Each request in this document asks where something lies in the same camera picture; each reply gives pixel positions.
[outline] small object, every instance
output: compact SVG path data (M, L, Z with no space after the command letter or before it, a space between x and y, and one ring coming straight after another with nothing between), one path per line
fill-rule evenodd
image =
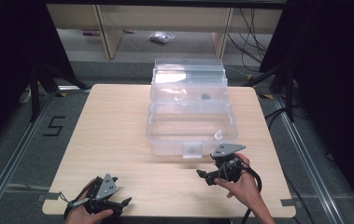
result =
M331 153L326 153L325 157L326 157L326 159L328 159L330 161L334 161L333 155Z
M125 34L135 34L135 31L132 30L123 30Z
M100 35L100 31L99 30L82 30L81 33L83 35L95 35L95 36L99 36Z
M202 94L202 100L210 100L211 96L209 94Z
M221 130L217 131L214 135L214 138L216 140L222 140L222 138L223 138L222 131Z
M172 41L174 38L175 38L174 35L170 35L166 32L159 32L159 31L151 34L149 37L151 41L161 43L161 44L168 43Z

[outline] wire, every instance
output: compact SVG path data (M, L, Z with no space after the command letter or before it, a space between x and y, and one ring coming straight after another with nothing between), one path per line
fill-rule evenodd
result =
M296 223L300 224L300 221L296 217L293 217L293 220L295 220Z
M253 46L253 45L251 45L251 46L254 47L254 48L256 48L256 49L258 50L258 53L259 53L260 57L262 58L262 56L264 56L263 51L266 51L267 48L266 48L264 45L262 45L262 44L258 41L258 39L256 38L255 23L254 23L255 9L254 9L254 8L251 9L251 23L250 23L250 25L248 24L248 21L247 21L246 17L244 16L244 13L243 13L242 8L240 8L240 13L241 13L241 16L242 16L243 19L244 19L244 22L246 23L247 28L248 28L248 36L247 36L247 39L244 39L244 38L243 38L243 39L246 40L246 43L247 43L247 42L248 42L249 35L252 35L252 38L255 40L256 46Z
M245 49L241 48L238 44L236 44L234 42L234 40L232 39L232 37L230 36L230 34L227 34L227 36L229 36L230 40L232 41L232 43L234 44L234 46L240 50L242 53L241 53L241 62L242 64L244 65L244 67L248 70L248 71L251 71L251 72L259 72L258 70L252 70L250 68L247 67L247 65L245 64L244 62L244 54L247 54L247 56L249 56L250 58L252 58L253 60L255 60L257 63L262 63L262 61L260 61L259 59L257 59L255 56L253 56L251 53L249 53L248 51L246 51Z
M301 195L299 194L298 190L292 185L292 182L291 182L290 179L287 177L287 174L285 174L284 169L282 169L282 173L284 174L285 179L286 179L286 180L288 181L288 183L290 184L290 187L293 189L293 191L295 191L296 196L299 198L299 201L301 202L301 204L302 204L304 210L306 211L306 213L307 213L307 215L308 215L308 218L310 218L311 223L314 224L314 223L315 223L315 222L314 222L314 219L313 219L313 217L311 216L310 212L308 211L308 208L307 208L307 206L305 205L305 202L303 201L303 199L302 199Z
M275 113L277 113L277 112L279 112L279 111L282 111L282 112L283 112L283 111L285 111L285 108L278 109L278 110L272 112L271 114L264 116L264 118L265 118L265 119L268 119L268 118L272 117Z
M284 110L278 111L278 112L273 116L273 118L270 120L270 123L269 123L269 126L268 126L268 129L269 129L269 130L270 130L271 127L272 127L273 121L276 119L276 117L278 117L278 115L282 114L282 112L284 112Z
M239 34L240 37L241 37L245 42L247 42L251 47L253 47L253 48L257 48L257 47L258 47L258 46L255 46L255 45L249 43L248 39L245 39L245 38L243 37L243 35L241 35L241 33L238 33L238 34Z
M128 40L128 38L124 38L130 45L131 45L131 47L133 47L134 49L136 49L136 51L141 51L141 50L139 50L136 46L134 46L131 42L130 42L130 40Z
M227 164L228 162L226 161L226 162L224 162L221 166L220 166L220 168L219 168L219 173L218 173L218 179L219 180L221 180L222 178L220 178L220 172L224 172L224 174L225 174L225 182L224 183L226 183L226 182L228 182L229 181L229 176L227 176L227 172L226 172L226 164Z
M91 188L93 185L95 185L95 180L94 180L93 182L91 182L89 185L87 185L86 187L84 187L83 190L82 190L82 191L80 192L80 194L75 198L74 201L71 201L71 202L66 201L66 202L67 202L68 204L77 202L77 201L80 199L80 197L84 194L84 192L86 192L86 190L88 190L89 188Z
M238 74L240 74L240 75L242 75L242 76L245 76L245 77L248 76L247 74L244 74L244 73L242 73L242 72L240 72L240 71L238 71L238 70L236 70L236 69L233 69L233 68L224 67L224 69L235 71L236 73L238 73Z
M66 197L64 196L64 194L60 191L60 198L61 200L63 200L64 202L70 204L70 202L66 199Z
M256 182L258 185L258 190L259 190L259 192L261 192L262 191L261 177L258 175L258 173L256 173L254 170L252 170L252 168L248 164L246 164L245 162L243 162L243 164L245 164L247 166L247 168L245 168L245 170L256 179ZM243 220L241 221L241 224L244 224L247 222L250 213L251 213L251 210L248 209L246 214L243 217Z

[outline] stacked plastic bins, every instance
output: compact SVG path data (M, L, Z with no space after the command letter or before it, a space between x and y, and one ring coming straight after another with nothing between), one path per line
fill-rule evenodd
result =
M156 60L150 98L147 138L155 155L201 158L238 138L220 60Z

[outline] tripod leg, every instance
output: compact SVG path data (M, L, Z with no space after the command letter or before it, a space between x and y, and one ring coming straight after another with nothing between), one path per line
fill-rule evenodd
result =
M259 77L244 84L243 87L252 87L252 86L262 82L263 80L265 80L265 79L269 78L270 76L274 75L275 73L277 73L280 67L281 67L281 64L277 65L276 67L270 69L269 71L261 74Z
M53 75L55 75L56 77L60 77L60 78L68 81L71 84L74 84L75 86L77 86L77 87L79 87L81 89L87 90L87 89L91 88L91 86L88 86L88 85L78 81L75 78L72 78L72 77L69 77L69 76L65 76L62 72L60 72L58 69L56 69L56 68L54 68L52 66L49 66L47 64L42 64L42 66L45 69L47 69L49 72L51 72Z

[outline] human hand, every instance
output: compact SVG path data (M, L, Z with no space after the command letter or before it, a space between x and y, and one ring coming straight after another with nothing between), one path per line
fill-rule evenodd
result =
M249 167L249 159L242 154L234 153L244 164L243 166ZM233 196L252 210L255 217L260 223L275 223L263 201L261 193L256 185L255 178L246 170L241 171L240 178L237 182L228 182L225 179L215 178L214 183L229 190L227 198Z
M84 198L86 198L86 195L87 195L87 190L82 194L79 200L83 200ZM111 209L104 210L97 214L89 214L86 211L84 205L82 204L79 207L72 208L69 211L68 217L66 218L64 224L94 224L106 217L110 217L112 214L113 211Z

